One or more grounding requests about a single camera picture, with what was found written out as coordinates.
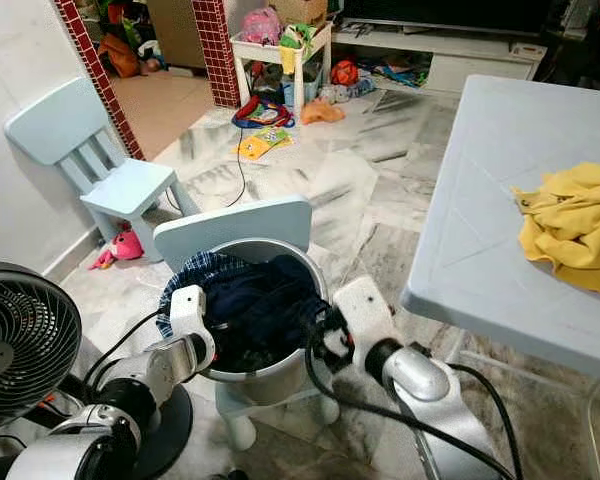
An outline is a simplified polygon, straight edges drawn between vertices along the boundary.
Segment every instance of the light blue table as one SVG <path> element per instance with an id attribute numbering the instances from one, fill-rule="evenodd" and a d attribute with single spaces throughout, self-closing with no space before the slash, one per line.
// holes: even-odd
<path id="1" fill-rule="evenodd" d="M 403 305 L 600 378 L 600 295 L 524 258 L 517 240 L 523 218 L 510 191 L 534 190 L 543 173 L 584 161 L 600 163 L 600 92 L 469 77 Z M 583 409 L 594 478 L 597 386 Z"/>

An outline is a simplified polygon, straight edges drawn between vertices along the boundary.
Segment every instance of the black fan grille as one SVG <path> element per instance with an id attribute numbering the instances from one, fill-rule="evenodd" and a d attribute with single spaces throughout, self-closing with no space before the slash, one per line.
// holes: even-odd
<path id="1" fill-rule="evenodd" d="M 62 290 L 34 275 L 15 276 L 21 278 L 0 281 L 0 341 L 14 354 L 0 373 L 0 425 L 33 408 L 69 373 L 81 337 L 77 309 Z"/>

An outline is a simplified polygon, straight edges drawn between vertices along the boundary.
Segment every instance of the pink toy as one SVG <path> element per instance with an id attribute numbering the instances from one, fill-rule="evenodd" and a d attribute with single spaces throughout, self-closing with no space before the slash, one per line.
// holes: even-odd
<path id="1" fill-rule="evenodd" d="M 141 257 L 143 253 L 144 250 L 142 250 L 136 232 L 127 230 L 113 237 L 109 249 L 98 257 L 98 260 L 89 267 L 89 270 L 94 268 L 104 270 L 109 268 L 117 259 L 132 260 Z"/>
<path id="2" fill-rule="evenodd" d="M 282 25 L 276 11 L 271 7 L 258 8 L 244 17 L 240 39 L 260 45 L 277 45 L 281 33 Z"/>

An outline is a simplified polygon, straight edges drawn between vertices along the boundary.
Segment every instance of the white wall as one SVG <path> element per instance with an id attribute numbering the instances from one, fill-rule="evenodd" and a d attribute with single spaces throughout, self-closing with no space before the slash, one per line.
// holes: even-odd
<path id="1" fill-rule="evenodd" d="M 2 131 L 82 68 L 51 0 L 0 0 L 0 260 L 42 272 L 91 227 L 56 169 L 33 163 Z"/>
<path id="2" fill-rule="evenodd" d="M 242 19 L 247 13 L 266 4 L 266 0 L 224 0 L 229 35 L 235 35 L 242 29 Z"/>

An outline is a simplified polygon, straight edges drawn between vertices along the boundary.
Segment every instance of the fan base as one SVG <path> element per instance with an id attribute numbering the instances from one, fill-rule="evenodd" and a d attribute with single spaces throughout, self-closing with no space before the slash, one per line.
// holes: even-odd
<path id="1" fill-rule="evenodd" d="M 162 475 L 175 463 L 189 441 L 193 406 L 182 385 L 173 389 L 161 412 L 160 426 L 142 441 L 138 463 L 131 476 L 133 480 L 148 480 Z"/>

